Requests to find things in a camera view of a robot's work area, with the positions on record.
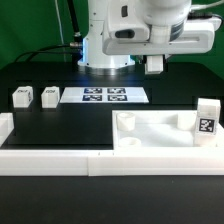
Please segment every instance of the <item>printed marker sheet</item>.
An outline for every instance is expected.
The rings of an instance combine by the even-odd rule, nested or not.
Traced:
[[[60,103],[148,103],[142,87],[67,87]]]

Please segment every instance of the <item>black table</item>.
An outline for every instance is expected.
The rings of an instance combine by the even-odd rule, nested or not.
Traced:
[[[28,110],[15,110],[11,94],[24,85],[33,86],[34,101]],[[150,103],[63,104],[43,110],[40,95],[46,86],[59,86],[61,91],[70,86],[144,87]],[[223,105],[224,80],[194,63],[171,63],[167,72],[147,78],[142,67],[128,75],[97,77],[74,72],[69,63],[15,63],[0,71],[0,96],[0,112],[13,112],[15,118],[15,131],[2,150],[48,146],[106,150],[112,149],[112,110],[191,110],[198,97],[220,99]],[[81,128],[80,122],[86,125]],[[55,138],[58,129],[75,135],[62,132]],[[221,224],[223,206],[222,176],[0,178],[4,224]]]

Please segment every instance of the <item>white robot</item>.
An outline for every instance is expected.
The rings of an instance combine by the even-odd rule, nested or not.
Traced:
[[[213,7],[191,0],[88,0],[89,33],[83,41],[81,70],[117,74],[133,67],[130,55],[146,56],[146,74],[163,71],[164,57],[211,50],[222,19],[189,14]]]

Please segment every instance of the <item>green background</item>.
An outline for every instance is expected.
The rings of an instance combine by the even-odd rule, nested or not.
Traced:
[[[194,0],[208,4],[211,0]],[[58,0],[65,43],[73,41],[73,30],[66,0]],[[88,32],[87,0],[74,0],[80,30]],[[210,11],[224,15],[224,5]],[[54,0],[0,0],[0,68],[21,53],[35,51],[49,45],[60,44],[60,33]],[[179,55],[171,61],[199,62],[224,78],[224,26],[216,32],[212,51],[199,55]],[[41,55],[35,60],[59,60],[63,56]]]

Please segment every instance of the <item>small white cube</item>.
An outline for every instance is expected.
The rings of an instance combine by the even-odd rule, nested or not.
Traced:
[[[56,108],[60,100],[59,87],[46,87],[41,94],[43,108]]]
[[[221,110],[220,100],[198,100],[195,146],[216,146],[217,125]]]
[[[15,108],[28,108],[33,101],[33,88],[31,86],[18,87],[12,94]]]

